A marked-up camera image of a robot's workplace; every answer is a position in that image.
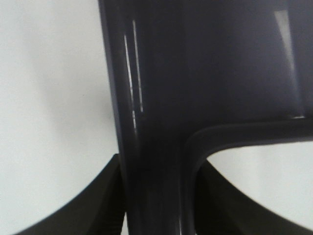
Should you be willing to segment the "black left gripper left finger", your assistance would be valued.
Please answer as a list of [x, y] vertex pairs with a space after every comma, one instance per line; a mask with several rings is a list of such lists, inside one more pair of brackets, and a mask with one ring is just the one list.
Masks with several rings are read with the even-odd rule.
[[119, 235], [126, 212], [119, 156], [65, 206], [21, 231], [22, 235]]

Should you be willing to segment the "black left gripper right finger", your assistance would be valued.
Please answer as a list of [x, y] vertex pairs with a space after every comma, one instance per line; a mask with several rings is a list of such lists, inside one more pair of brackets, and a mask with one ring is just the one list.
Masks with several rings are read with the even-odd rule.
[[195, 183], [195, 231], [198, 235], [311, 235], [261, 206], [235, 188], [208, 161]]

